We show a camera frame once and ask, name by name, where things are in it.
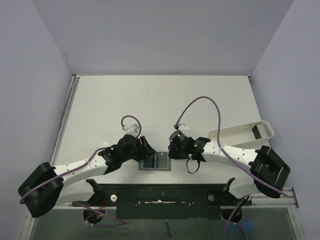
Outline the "grey card holder wallet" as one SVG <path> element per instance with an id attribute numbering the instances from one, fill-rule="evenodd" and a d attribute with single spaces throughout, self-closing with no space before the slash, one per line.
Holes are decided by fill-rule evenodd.
<path id="1" fill-rule="evenodd" d="M 154 166 L 153 169 L 151 169 L 151 168 L 142 169 L 141 168 L 141 163 L 142 163 L 143 160 L 140 161 L 138 169 L 140 171 L 171 171 L 171 169 L 172 169 L 172 167 L 171 167 L 171 159 L 169 157 L 168 157 L 168 169 L 157 169 L 157 153 L 153 157 L 150 157 L 150 158 L 146 159 L 146 160 L 154 160 L 155 166 Z"/>

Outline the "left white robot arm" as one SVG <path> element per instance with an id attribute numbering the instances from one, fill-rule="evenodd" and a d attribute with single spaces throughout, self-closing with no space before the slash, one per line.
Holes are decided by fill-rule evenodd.
<path id="1" fill-rule="evenodd" d="M 88 185 L 91 177 L 107 175 L 129 160 L 140 162 L 156 153 L 144 136 L 126 134 L 118 143 L 96 149 L 88 159 L 63 165 L 41 163 L 18 188 L 19 203 L 32 217 L 41 217 L 62 204 L 62 192 L 67 187 L 80 182 Z"/>

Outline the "black credit card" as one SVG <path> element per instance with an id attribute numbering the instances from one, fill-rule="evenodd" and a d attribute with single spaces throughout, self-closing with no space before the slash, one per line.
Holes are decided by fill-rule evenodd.
<path id="1" fill-rule="evenodd" d="M 168 169 L 169 168 L 169 160 L 167 152 L 158 152 L 157 160 L 156 160 L 157 169 Z"/>
<path id="2" fill-rule="evenodd" d="M 152 159 L 145 159 L 141 162 L 142 169 L 154 169 L 155 168 L 155 161 Z"/>

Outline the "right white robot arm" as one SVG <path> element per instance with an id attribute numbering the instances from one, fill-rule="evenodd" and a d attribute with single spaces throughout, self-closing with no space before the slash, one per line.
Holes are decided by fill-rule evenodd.
<path id="1" fill-rule="evenodd" d="M 231 177 L 226 183 L 222 197 L 227 204 L 233 205 L 239 199 L 257 193 L 273 199 L 288 197 L 284 186 L 291 169 L 268 146 L 263 145 L 260 149 L 223 146 L 218 141 L 205 137 L 193 139 L 176 130 L 169 137 L 168 150 L 171 159 L 217 163 L 245 172 L 248 178 Z"/>

